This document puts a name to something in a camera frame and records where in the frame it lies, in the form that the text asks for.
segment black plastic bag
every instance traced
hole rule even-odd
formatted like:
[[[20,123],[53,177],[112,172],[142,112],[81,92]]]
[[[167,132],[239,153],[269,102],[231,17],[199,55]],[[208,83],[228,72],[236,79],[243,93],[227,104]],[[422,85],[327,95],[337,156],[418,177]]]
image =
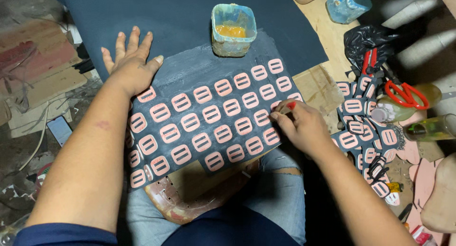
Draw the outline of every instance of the black plastic bag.
[[[382,26],[358,26],[345,32],[343,41],[345,45],[345,56],[359,70],[362,70],[364,54],[377,48],[377,63],[374,72],[378,72],[380,67],[394,54],[394,49],[390,45],[392,40],[399,37],[392,29]]]

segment fingernail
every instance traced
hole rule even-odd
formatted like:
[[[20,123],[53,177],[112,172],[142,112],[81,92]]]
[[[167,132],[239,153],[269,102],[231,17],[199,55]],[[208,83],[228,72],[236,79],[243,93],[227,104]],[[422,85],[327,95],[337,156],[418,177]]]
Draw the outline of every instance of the fingernail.
[[[163,62],[163,55],[159,55],[159,56],[155,57],[155,60],[161,64]]]

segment forearm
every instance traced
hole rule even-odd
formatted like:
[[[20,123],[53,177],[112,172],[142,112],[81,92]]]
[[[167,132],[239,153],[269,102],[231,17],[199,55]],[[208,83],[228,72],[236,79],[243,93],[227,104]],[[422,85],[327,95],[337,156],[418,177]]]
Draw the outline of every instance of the forearm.
[[[356,245],[415,245],[413,238],[336,147],[314,158]]]
[[[56,157],[28,226],[65,222],[115,232],[128,104],[109,80],[102,86]]]

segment dark sleeve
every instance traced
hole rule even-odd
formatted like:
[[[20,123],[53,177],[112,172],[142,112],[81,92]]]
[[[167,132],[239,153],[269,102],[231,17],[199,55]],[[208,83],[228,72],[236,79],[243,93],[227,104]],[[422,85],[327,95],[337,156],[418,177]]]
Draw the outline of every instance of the dark sleeve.
[[[90,226],[49,223],[26,227],[14,241],[14,246],[112,246],[117,245],[115,234]]]

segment hand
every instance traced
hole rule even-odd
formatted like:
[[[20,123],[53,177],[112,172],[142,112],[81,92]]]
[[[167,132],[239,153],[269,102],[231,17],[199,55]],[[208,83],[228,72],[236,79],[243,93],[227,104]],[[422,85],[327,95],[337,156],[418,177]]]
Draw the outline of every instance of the hand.
[[[140,29],[134,26],[128,40],[127,51],[125,51],[126,36],[123,32],[119,32],[115,44],[115,62],[113,62],[109,50],[101,48],[103,62],[109,73],[105,84],[120,87],[128,97],[139,94],[151,85],[152,78],[163,63],[161,55],[145,62],[154,36],[152,32],[147,32],[141,45],[138,46],[139,36]]]
[[[280,102],[275,108],[275,112],[271,113],[271,117],[277,121],[282,132],[296,148],[316,160],[322,153],[333,149],[336,145],[329,136],[326,122],[318,110],[303,102],[295,101],[296,106],[291,111],[294,121],[287,115],[279,113],[287,103],[293,101],[293,99],[288,99]]]

